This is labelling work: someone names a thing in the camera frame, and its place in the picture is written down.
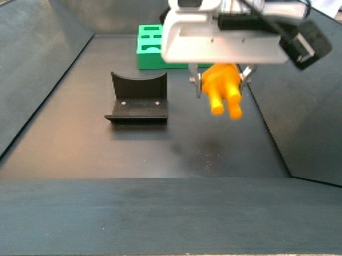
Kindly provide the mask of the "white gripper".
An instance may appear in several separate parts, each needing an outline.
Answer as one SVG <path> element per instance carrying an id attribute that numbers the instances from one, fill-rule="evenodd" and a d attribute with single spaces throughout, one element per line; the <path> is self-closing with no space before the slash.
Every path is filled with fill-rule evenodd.
<path id="1" fill-rule="evenodd" d="M 253 4 L 280 26 L 295 26 L 305 18 L 307 5 L 297 0 L 169 0 L 164 22 L 162 58 L 189 64 L 190 83 L 202 95 L 202 74 L 197 63 L 241 63 L 245 88 L 257 64 L 284 63 L 281 35 L 246 5 Z"/>

